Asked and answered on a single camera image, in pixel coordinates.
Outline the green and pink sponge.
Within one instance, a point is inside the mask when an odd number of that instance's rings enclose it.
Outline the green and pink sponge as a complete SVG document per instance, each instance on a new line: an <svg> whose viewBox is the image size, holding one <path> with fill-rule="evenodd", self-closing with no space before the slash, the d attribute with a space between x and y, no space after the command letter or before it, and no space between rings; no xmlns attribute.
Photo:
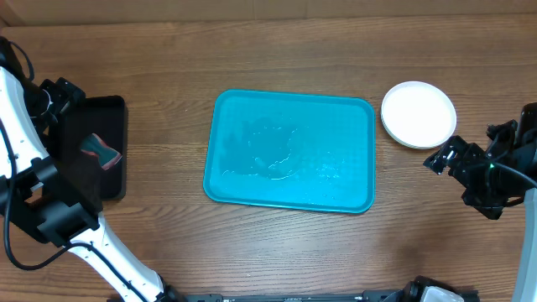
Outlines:
<svg viewBox="0 0 537 302"><path fill-rule="evenodd" d="M122 155L114 148L109 147L97 134L92 133L81 142L81 152L97 158L103 170L116 165Z"/></svg>

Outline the white plate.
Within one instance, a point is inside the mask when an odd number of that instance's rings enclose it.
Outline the white plate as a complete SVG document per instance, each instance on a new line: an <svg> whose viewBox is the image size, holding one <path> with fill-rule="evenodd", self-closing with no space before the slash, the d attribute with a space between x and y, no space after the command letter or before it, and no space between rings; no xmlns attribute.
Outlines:
<svg viewBox="0 0 537 302"><path fill-rule="evenodd" d="M440 89L422 81L392 87L381 104L383 120L401 140L424 149L443 144L456 129L456 110Z"/></svg>

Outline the light blue plate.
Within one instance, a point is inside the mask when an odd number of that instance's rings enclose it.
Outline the light blue plate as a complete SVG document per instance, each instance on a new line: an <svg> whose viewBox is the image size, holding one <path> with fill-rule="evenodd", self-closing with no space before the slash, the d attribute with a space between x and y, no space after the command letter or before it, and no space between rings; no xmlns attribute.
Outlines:
<svg viewBox="0 0 537 302"><path fill-rule="evenodd" d="M394 135L388 128L386 122L383 120L382 116L381 116L381 122L383 124L383 128L384 130L386 131L386 133L392 138L394 139L396 142L398 142L399 144L401 145L404 145L405 147L407 148L413 148L413 149L424 149L420 146L416 146L416 145L413 145L413 144L410 144L410 143L406 143L405 141L401 140L400 138L398 138L396 135Z"/></svg>

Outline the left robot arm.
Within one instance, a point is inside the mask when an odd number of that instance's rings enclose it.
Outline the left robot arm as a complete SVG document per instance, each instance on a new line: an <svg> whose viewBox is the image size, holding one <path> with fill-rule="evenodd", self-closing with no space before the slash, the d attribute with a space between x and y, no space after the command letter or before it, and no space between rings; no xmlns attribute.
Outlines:
<svg viewBox="0 0 537 302"><path fill-rule="evenodd" d="M13 41L1 41L1 213L36 242L93 267L122 301L180 301L107 223L103 204L127 181L128 108L120 96L88 97L65 78L34 82Z"/></svg>

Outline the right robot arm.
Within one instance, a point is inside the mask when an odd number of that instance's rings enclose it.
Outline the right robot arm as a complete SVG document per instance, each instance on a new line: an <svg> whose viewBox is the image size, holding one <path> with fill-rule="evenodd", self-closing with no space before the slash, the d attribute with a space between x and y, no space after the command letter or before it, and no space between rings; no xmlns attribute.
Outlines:
<svg viewBox="0 0 537 302"><path fill-rule="evenodd" d="M536 104L523 107L518 121L488 125L490 144L482 149L452 136L424 166L448 175L465 187L461 198L489 220L503 210L525 208L524 242L513 301L536 300Z"/></svg>

